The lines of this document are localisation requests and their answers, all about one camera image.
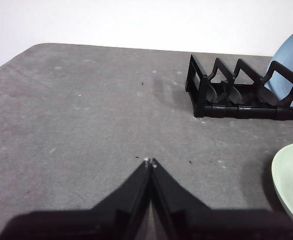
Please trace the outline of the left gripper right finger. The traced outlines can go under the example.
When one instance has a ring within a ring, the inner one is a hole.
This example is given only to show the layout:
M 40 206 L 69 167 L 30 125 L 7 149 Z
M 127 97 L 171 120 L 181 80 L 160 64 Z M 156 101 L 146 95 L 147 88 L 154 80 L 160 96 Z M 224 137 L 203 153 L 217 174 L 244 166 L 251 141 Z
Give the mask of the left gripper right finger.
M 152 208 L 158 236 L 169 240 L 293 240 L 281 211 L 212 209 L 183 188 L 154 158 Z

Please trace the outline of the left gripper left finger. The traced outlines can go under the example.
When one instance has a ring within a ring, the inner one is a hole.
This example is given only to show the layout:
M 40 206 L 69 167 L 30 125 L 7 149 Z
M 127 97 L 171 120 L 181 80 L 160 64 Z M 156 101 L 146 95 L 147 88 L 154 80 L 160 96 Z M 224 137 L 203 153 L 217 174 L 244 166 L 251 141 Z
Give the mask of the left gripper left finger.
M 144 160 L 91 209 L 32 211 L 12 218 L 0 240 L 133 240 L 150 204 L 152 164 Z

